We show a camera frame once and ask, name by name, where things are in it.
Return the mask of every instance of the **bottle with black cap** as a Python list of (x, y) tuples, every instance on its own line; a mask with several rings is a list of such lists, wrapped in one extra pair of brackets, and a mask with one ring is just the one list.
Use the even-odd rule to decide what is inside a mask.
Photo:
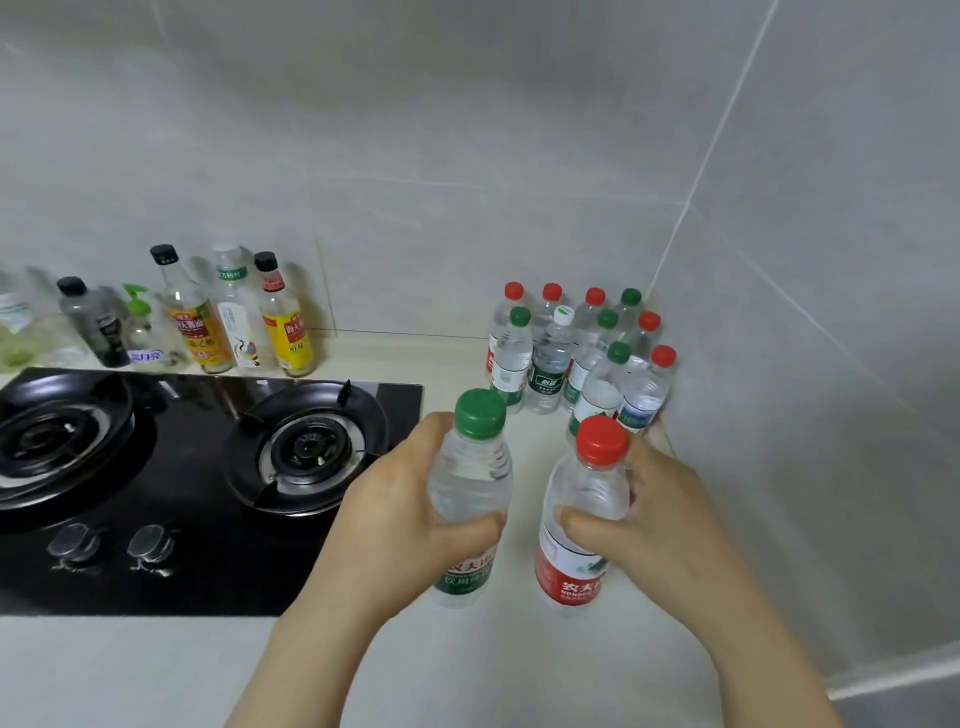
[(160, 299), (173, 316), (194, 360), (212, 375), (232, 369), (233, 354), (210, 299), (186, 275), (177, 251), (172, 245), (154, 245), (150, 255), (163, 275)]
[(316, 367), (297, 294), (287, 288), (276, 265), (276, 255), (263, 251), (253, 256), (263, 275), (260, 312), (274, 353), (287, 376), (306, 376)]
[(99, 291), (87, 290), (83, 279), (67, 276), (57, 281), (63, 294), (60, 310), (105, 367), (130, 364), (123, 346), (116, 311)]

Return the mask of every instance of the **metal knob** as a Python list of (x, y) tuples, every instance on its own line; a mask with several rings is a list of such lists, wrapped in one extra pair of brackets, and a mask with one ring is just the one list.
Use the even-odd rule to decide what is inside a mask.
[(166, 561), (174, 550), (174, 540), (162, 525), (145, 525), (133, 534), (127, 553), (137, 561), (159, 564)]
[(99, 547), (99, 533), (83, 523), (68, 523), (57, 531), (47, 553), (61, 561), (80, 564), (92, 559)]

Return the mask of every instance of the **gas stove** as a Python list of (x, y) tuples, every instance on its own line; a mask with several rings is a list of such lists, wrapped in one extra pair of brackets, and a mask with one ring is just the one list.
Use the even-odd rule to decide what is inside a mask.
[(0, 615), (278, 616), (422, 387), (28, 369), (0, 390)]

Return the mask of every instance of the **clear plastic bottle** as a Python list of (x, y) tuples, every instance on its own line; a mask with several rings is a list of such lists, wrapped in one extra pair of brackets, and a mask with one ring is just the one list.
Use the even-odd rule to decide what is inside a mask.
[(536, 415), (548, 415), (557, 409), (564, 395), (564, 377), (573, 354), (573, 309), (559, 305), (553, 323), (546, 328), (534, 347), (533, 366), (523, 394), (523, 406)]
[(496, 349), (496, 340), (510, 323), (510, 312), (514, 306), (523, 305), (523, 285), (511, 280), (503, 287), (503, 295), (505, 300), (493, 310), (493, 320), (490, 324), (490, 341), (487, 344), (487, 379), (493, 377), (493, 351)]
[(530, 335), (530, 309), (514, 306), (510, 324), (496, 342), (493, 355), (493, 379), (490, 385), (512, 415), (523, 408), (523, 387), (533, 359), (534, 341)]
[(619, 323), (616, 325), (617, 330), (628, 334), (636, 328), (636, 322), (640, 316), (640, 302), (642, 300), (643, 296), (637, 289), (623, 289), (623, 293), (620, 294), (620, 303), (612, 308), (619, 317)]
[(564, 290), (560, 287), (559, 283), (547, 283), (543, 286), (543, 297), (533, 304), (530, 311), (533, 317), (533, 322), (530, 327), (534, 337), (534, 344), (539, 342), (540, 337), (543, 336), (543, 332), (546, 331), (546, 328), (550, 326), (550, 322), (553, 321), (553, 311), (560, 305), (560, 296), (563, 294)]
[(597, 314), (596, 334), (590, 334), (590, 340), (593, 344), (591, 346), (584, 345), (575, 352), (573, 366), (570, 367), (570, 376), (564, 388), (564, 407), (566, 407), (567, 412), (573, 411), (590, 370), (598, 361), (604, 359), (610, 344), (616, 341), (616, 337), (620, 335), (620, 332), (616, 330), (616, 321), (617, 316), (613, 311), (609, 309), (600, 311)]
[(287, 288), (276, 264), (276, 255), (262, 251), (253, 256), (253, 265), (263, 275), (260, 312), (274, 345), (274, 354), (287, 376), (306, 376), (317, 367), (306, 332), (297, 294)]
[(623, 458), (627, 431), (609, 417), (584, 420), (575, 451), (567, 452), (550, 474), (543, 498), (537, 581), (551, 606), (567, 614), (583, 610), (599, 594), (607, 560), (571, 541), (554, 516), (569, 505), (600, 518), (619, 521), (630, 507), (630, 485)]
[(18, 293), (0, 293), (0, 372), (36, 364), (51, 346), (33, 310)]
[[(426, 492), (446, 520), (469, 521), (505, 511), (514, 489), (513, 462), (503, 439), (507, 409), (487, 389), (471, 389), (457, 400), (454, 427), (446, 433), (427, 478)], [(431, 590), (449, 607), (466, 607), (483, 593), (496, 546), (449, 570)]]
[(220, 289), (217, 313), (224, 325), (233, 358), (242, 374), (262, 375), (276, 367), (270, 336), (260, 313), (260, 286), (247, 273), (243, 251), (234, 243), (217, 243)]
[(127, 302), (129, 316), (123, 327), (123, 343), (138, 372), (163, 374), (175, 372), (186, 365), (186, 354), (180, 347), (181, 339), (172, 328), (154, 324), (153, 309), (140, 298), (147, 289), (135, 283), (124, 283), (130, 296)]
[(204, 290), (186, 275), (172, 245), (154, 245), (150, 255), (160, 266), (164, 288), (160, 300), (170, 311), (194, 360), (205, 372), (217, 375), (233, 368), (233, 355)]
[(597, 327), (597, 315), (603, 310), (607, 293), (603, 288), (588, 288), (584, 302), (577, 306), (573, 317), (573, 353), (576, 355), (581, 345), (591, 346), (600, 335)]
[(63, 294), (60, 310), (70, 319), (100, 363), (115, 368), (130, 364), (123, 345), (122, 325), (116, 311), (99, 291), (90, 291), (82, 279), (67, 276), (57, 281)]
[(620, 382), (623, 397), (616, 419), (631, 432), (640, 432), (653, 422), (673, 384), (671, 367), (677, 361), (677, 353), (673, 348), (663, 345), (655, 347), (650, 360), (649, 369), (627, 373)]
[(639, 327), (624, 339), (630, 347), (630, 361), (627, 362), (628, 374), (638, 369), (650, 369), (650, 353), (657, 345), (659, 338), (660, 315), (653, 311), (644, 311), (640, 314)]
[(620, 394), (620, 372), (629, 358), (630, 347), (622, 341), (614, 341), (607, 350), (607, 358), (597, 362), (590, 370), (566, 426), (566, 439), (571, 444), (577, 437), (580, 423), (587, 417), (612, 417), (616, 412), (623, 401), (623, 395)]

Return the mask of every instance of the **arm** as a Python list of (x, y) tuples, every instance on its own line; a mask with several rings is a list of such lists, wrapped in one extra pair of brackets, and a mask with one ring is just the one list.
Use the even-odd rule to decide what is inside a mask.
[(697, 474), (635, 439), (635, 501), (622, 521), (562, 507), (577, 544), (606, 556), (700, 640), (727, 728), (840, 728), (800, 646), (727, 539)]
[(300, 595), (276, 622), (228, 728), (335, 728), (377, 631), (447, 569), (493, 546), (506, 514), (443, 521), (426, 478), (449, 412), (427, 415), (348, 488)]

